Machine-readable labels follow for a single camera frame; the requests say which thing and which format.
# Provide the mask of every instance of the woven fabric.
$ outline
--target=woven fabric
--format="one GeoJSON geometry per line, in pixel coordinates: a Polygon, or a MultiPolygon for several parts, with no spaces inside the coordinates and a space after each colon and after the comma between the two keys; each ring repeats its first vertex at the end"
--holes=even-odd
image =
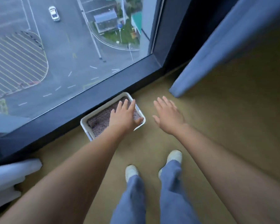
{"type": "MultiPolygon", "coordinates": [[[[124,102],[127,97],[121,98],[119,101],[124,102]]],[[[101,112],[97,113],[95,116],[89,118],[87,120],[87,125],[92,129],[94,135],[97,137],[100,135],[108,126],[109,126],[109,119],[112,109],[117,108],[119,101],[115,102],[114,104],[110,105],[108,108],[102,110],[101,112]]],[[[134,110],[134,119],[140,118],[140,115],[136,110],[134,110]]]]}

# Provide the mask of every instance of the window frame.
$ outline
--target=window frame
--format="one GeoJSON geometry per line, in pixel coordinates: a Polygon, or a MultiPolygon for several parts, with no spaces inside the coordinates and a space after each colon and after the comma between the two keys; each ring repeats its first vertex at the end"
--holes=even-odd
{"type": "Polygon", "coordinates": [[[168,71],[168,57],[174,53],[172,44],[190,2],[191,0],[157,0],[149,41],[151,54],[0,137],[0,165],[21,160],[79,126],[83,116],[121,92],[133,94],[163,76],[168,71]]]}

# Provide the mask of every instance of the leg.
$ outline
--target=leg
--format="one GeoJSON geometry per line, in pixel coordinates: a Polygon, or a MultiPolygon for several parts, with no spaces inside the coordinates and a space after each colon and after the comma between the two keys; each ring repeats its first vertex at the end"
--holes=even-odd
{"type": "Polygon", "coordinates": [[[162,168],[159,175],[162,182],[160,196],[161,224],[200,223],[193,207],[187,199],[182,187],[182,182],[179,179],[181,171],[181,152],[180,162],[179,159],[170,159],[169,155],[167,164],[162,168]]]}
{"type": "Polygon", "coordinates": [[[114,210],[110,224],[145,224],[144,184],[137,169],[128,170],[130,166],[126,169],[127,190],[114,210]]]}

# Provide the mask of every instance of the white sneaker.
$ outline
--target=white sneaker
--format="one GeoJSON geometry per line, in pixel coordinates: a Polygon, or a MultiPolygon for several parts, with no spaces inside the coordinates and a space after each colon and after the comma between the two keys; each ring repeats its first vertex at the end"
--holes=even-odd
{"type": "Polygon", "coordinates": [[[134,165],[129,165],[125,169],[125,180],[126,182],[129,181],[130,177],[134,175],[139,175],[138,169],[134,165]]]}
{"type": "MultiPolygon", "coordinates": [[[[170,154],[169,154],[168,157],[167,157],[167,162],[166,162],[166,164],[169,163],[169,162],[172,161],[172,160],[176,160],[177,162],[179,162],[180,164],[182,164],[182,152],[179,151],[179,150],[173,150],[172,152],[170,152],[170,154]]],[[[163,169],[163,168],[161,168],[160,171],[159,171],[159,179],[160,179],[160,177],[161,177],[162,169],[163,169]]]]}

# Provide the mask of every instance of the white basket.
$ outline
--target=white basket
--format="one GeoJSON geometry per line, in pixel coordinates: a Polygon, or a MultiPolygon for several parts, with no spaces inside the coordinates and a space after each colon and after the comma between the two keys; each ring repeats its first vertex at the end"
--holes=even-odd
{"type": "MultiPolygon", "coordinates": [[[[133,98],[131,97],[131,95],[129,93],[123,92],[123,93],[119,94],[118,96],[114,97],[111,101],[108,101],[107,103],[100,106],[98,109],[94,110],[93,112],[84,116],[81,119],[80,124],[90,141],[95,139],[96,136],[94,135],[93,130],[87,125],[87,120],[89,120],[91,117],[95,116],[96,114],[100,113],[102,110],[108,108],[110,105],[114,104],[116,101],[119,101],[123,97],[128,97],[130,102],[133,101],[133,98]]],[[[134,130],[138,129],[140,126],[145,124],[145,116],[143,115],[143,113],[141,112],[141,110],[139,109],[137,104],[135,106],[135,110],[140,115],[140,117],[143,117],[144,119],[143,119],[143,122],[138,127],[136,127],[134,130]]]]}

